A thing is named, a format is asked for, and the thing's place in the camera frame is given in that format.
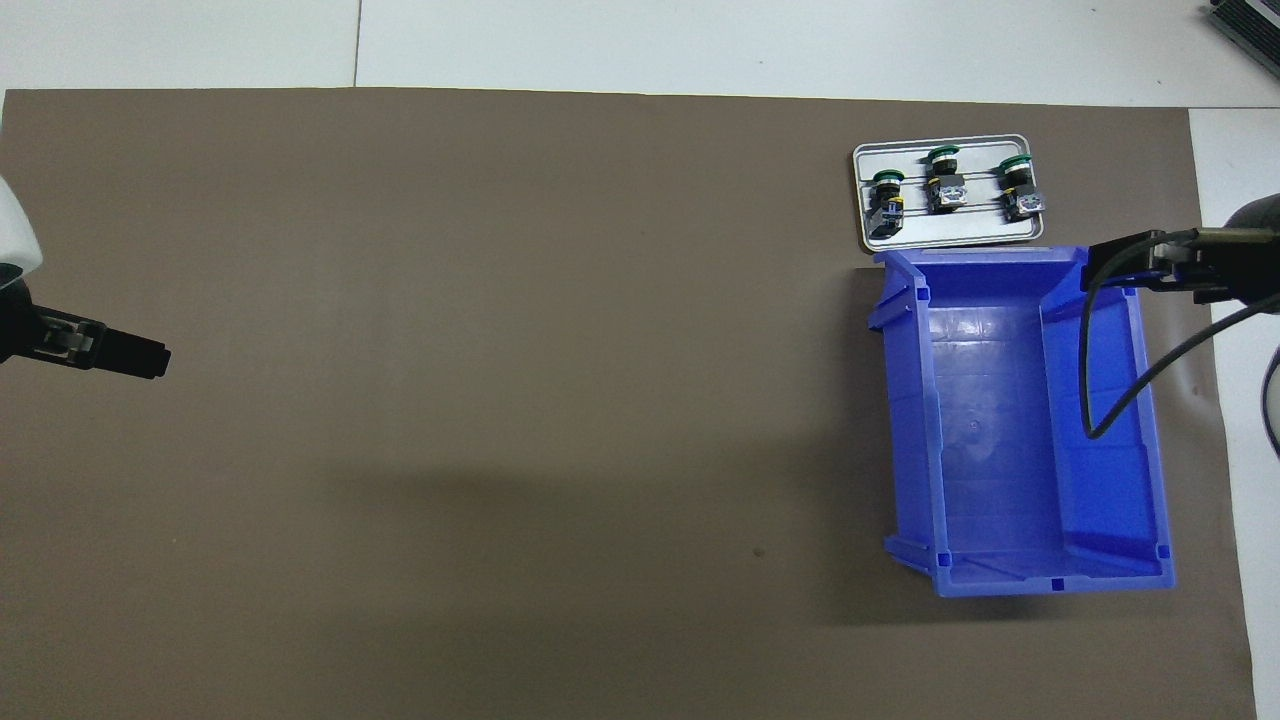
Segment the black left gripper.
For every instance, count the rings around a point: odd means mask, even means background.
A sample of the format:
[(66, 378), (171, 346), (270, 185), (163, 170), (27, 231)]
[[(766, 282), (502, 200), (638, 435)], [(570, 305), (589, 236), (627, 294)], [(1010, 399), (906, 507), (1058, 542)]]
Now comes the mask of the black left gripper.
[(35, 357), (76, 369), (113, 372), (146, 380), (165, 377), (172, 351), (165, 343), (123, 331), (106, 331), (101, 322), (67, 313), (36, 313), (26, 282), (1, 291), (1, 359)]

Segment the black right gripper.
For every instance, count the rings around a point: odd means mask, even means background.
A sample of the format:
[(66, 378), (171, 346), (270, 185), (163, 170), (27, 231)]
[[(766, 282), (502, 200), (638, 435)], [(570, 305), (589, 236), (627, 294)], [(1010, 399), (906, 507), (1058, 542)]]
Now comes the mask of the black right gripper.
[[(1231, 229), (1265, 229), (1265, 243), (1238, 250), (1229, 272), (1233, 297), (1258, 304), (1279, 292), (1279, 196), (1256, 199), (1228, 219)], [(1198, 249), (1161, 245), (1167, 232), (1139, 232), (1085, 249), (1085, 291), (1107, 286), (1142, 287), (1153, 292), (1190, 293), (1194, 304), (1231, 299), (1219, 270)]]

